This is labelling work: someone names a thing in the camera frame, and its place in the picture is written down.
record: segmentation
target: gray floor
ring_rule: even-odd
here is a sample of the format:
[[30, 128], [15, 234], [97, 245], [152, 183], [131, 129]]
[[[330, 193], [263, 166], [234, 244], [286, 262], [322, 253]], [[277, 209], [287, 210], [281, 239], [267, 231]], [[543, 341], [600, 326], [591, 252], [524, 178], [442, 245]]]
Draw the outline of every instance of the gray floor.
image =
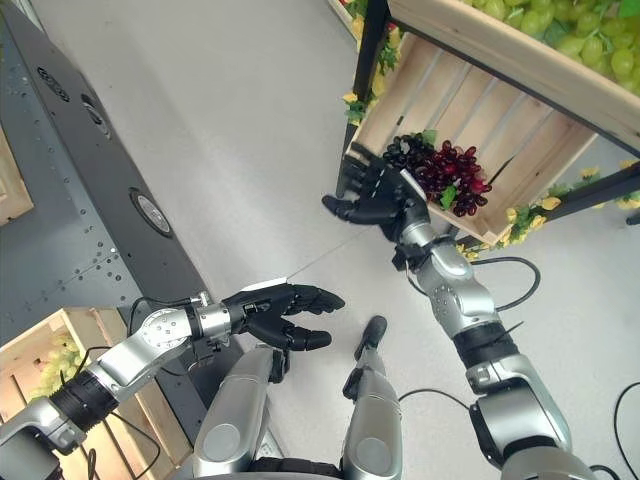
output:
[[[333, 190], [344, 133], [353, 39], [323, 0], [169, 2], [36, 0], [53, 41], [85, 74], [181, 241], [215, 295], [294, 275], [339, 292], [347, 307], [322, 322], [331, 347], [293, 358], [272, 390], [287, 453], [337, 461], [351, 405], [340, 395], [352, 349], [375, 313], [391, 321], [382, 352], [399, 392], [443, 388], [472, 401], [463, 367], [425, 301], [396, 274], [376, 229], [344, 225], [320, 196]], [[623, 152], [598, 141], [579, 164], [613, 170]], [[575, 178], [577, 169], [568, 175]], [[640, 377], [640, 230], [615, 207], [555, 222], [509, 253], [543, 272], [539, 292], [504, 315], [572, 427], [575, 451], [630, 478], [611, 411]], [[518, 267], [478, 272], [498, 303], [519, 295]], [[621, 410], [640, 469], [640, 391]], [[434, 396], [407, 400], [405, 478], [495, 479], [467, 416]]]

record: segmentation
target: green leaf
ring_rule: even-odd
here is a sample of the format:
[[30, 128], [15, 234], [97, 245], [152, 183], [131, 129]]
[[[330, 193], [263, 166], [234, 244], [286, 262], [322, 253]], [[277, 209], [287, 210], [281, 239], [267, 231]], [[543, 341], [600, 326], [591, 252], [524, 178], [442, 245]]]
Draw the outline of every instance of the green leaf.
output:
[[618, 16], [627, 18], [635, 15], [640, 15], [640, 0], [622, 0], [618, 9]]
[[557, 183], [551, 186], [547, 196], [561, 197], [563, 195], [566, 195], [570, 191], [571, 191], [571, 188], [566, 183]]
[[544, 43], [555, 47], [562, 38], [569, 33], [569, 26], [558, 20], [553, 20], [544, 31]]
[[431, 146], [435, 146], [436, 138], [438, 136], [437, 130], [425, 130], [422, 132], [422, 141], [424, 143], [429, 143]]
[[442, 205], [443, 210], [449, 210], [451, 204], [453, 203], [453, 200], [456, 198], [457, 192], [458, 190], [453, 185], [449, 185], [444, 189], [444, 191], [442, 192], [442, 196], [440, 197], [440, 205]]

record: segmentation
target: robotic hand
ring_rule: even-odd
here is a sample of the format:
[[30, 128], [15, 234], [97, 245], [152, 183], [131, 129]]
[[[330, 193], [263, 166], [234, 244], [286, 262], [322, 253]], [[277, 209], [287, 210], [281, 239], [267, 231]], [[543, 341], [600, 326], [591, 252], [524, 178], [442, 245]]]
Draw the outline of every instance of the robotic hand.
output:
[[232, 333], [249, 332], [283, 350], [315, 350], [331, 343], [329, 332], [297, 327], [281, 315], [331, 313], [344, 306], [340, 297], [309, 285], [263, 285], [247, 287], [222, 301], [229, 309]]
[[[29, 478], [60, 478], [59, 462], [52, 450], [71, 453], [86, 439], [90, 428], [140, 390], [162, 365], [200, 338], [225, 343], [231, 334], [249, 332], [266, 344], [285, 350], [284, 355], [274, 349], [262, 349], [254, 355], [268, 366], [262, 383], [280, 381], [286, 370], [286, 351], [313, 350], [331, 343], [328, 332], [300, 328], [280, 316], [303, 311], [319, 315], [343, 306], [340, 297], [326, 290], [280, 280], [247, 287], [220, 303], [209, 305], [208, 295], [202, 293], [178, 302], [176, 308], [153, 312], [133, 335], [98, 357], [60, 390], [50, 397], [32, 400], [0, 425], [0, 478], [25, 478], [27, 464]], [[264, 385], [259, 385], [253, 376], [251, 382], [242, 381], [245, 367], [240, 365], [239, 372], [227, 379], [224, 387], [233, 391], [237, 388], [234, 382], [242, 385], [243, 395], [233, 399], [236, 406], [245, 400], [264, 402]], [[260, 392], [247, 390], [247, 386]], [[214, 412], [208, 422], [218, 414]], [[240, 420], [247, 424], [247, 419]]]
[[393, 263], [411, 270], [436, 320], [452, 339], [480, 395], [469, 414], [480, 449], [504, 480], [595, 479], [571, 454], [569, 427], [529, 359], [505, 331], [489, 292], [455, 242], [429, 222], [427, 202], [410, 174], [397, 171], [362, 145], [347, 156], [345, 174], [355, 200], [325, 196], [323, 204], [351, 223], [380, 225], [396, 244]]

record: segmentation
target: wooden crate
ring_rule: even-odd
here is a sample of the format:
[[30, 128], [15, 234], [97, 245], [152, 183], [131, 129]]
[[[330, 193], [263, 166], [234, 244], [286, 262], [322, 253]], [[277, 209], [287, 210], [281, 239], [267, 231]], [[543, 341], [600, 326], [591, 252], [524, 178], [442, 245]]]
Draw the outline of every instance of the wooden crate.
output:
[[508, 207], [536, 200], [595, 138], [581, 124], [414, 35], [405, 34], [400, 55], [386, 93], [353, 141], [382, 154], [394, 135], [435, 129], [440, 141], [477, 146], [487, 177], [500, 172], [486, 194], [489, 203], [473, 217], [458, 218], [437, 205], [430, 210], [484, 242], [494, 244], [506, 231]]
[[[124, 338], [124, 323], [117, 310], [65, 308], [49, 316], [0, 349], [0, 417], [6, 421], [26, 405], [29, 392], [38, 387], [40, 367], [56, 347], [51, 339], [69, 332], [82, 355], [95, 345], [113, 345]], [[100, 351], [92, 351], [95, 359]], [[191, 447], [155, 381], [121, 404], [116, 413], [150, 435], [161, 446], [158, 460], [144, 479], [162, 480], [172, 474]], [[156, 448], [138, 432], [114, 416], [93, 427], [82, 447], [71, 455], [58, 455], [66, 480], [86, 480], [86, 456], [97, 452], [101, 480], [132, 479], [144, 470]]]
[[455, 0], [389, 0], [392, 17], [449, 45], [640, 151], [640, 97]]
[[32, 208], [33, 202], [0, 127], [0, 226]]

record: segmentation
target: yellow leaf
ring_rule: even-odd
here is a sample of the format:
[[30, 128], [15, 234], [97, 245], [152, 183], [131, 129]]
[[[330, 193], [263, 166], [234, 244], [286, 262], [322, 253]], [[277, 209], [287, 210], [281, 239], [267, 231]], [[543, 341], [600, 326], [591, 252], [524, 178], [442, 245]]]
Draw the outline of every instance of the yellow leaf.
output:
[[518, 213], [515, 208], [507, 208], [507, 220], [509, 223], [515, 223]]
[[361, 40], [363, 30], [364, 30], [364, 17], [362, 15], [358, 15], [351, 22], [351, 31], [353, 32], [353, 34], [358, 40]]
[[580, 170], [580, 176], [582, 178], [593, 177], [600, 171], [600, 167], [583, 168]]
[[533, 230], [539, 230], [544, 222], [547, 221], [547, 217], [543, 217], [542, 215], [536, 215], [533, 217], [533, 221], [531, 222], [530, 228]]
[[545, 210], [553, 210], [560, 205], [560, 199], [558, 197], [547, 197], [542, 200], [542, 208]]
[[371, 90], [376, 97], [380, 97], [384, 93], [385, 89], [385, 81], [384, 75], [379, 72], [376, 72], [373, 77], [373, 82], [371, 83]]
[[636, 163], [637, 160], [623, 160], [620, 162], [620, 169], [629, 168], [631, 165]]
[[342, 96], [342, 99], [347, 103], [353, 103], [358, 101], [358, 96], [353, 92], [349, 92], [349, 93], [345, 93]]
[[400, 40], [400, 29], [396, 27], [391, 30], [391, 33], [389, 33], [389, 46], [391, 48], [398, 48], [398, 45], [400, 45]]

